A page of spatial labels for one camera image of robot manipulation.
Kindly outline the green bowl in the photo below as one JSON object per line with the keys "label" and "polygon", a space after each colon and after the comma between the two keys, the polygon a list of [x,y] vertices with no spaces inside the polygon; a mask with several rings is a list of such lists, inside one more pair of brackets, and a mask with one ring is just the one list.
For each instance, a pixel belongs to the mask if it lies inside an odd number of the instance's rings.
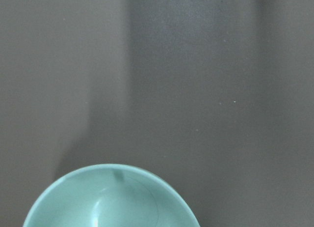
{"label": "green bowl", "polygon": [[26,227],[197,227],[184,199],[159,176],[134,166],[72,171],[35,201]]}

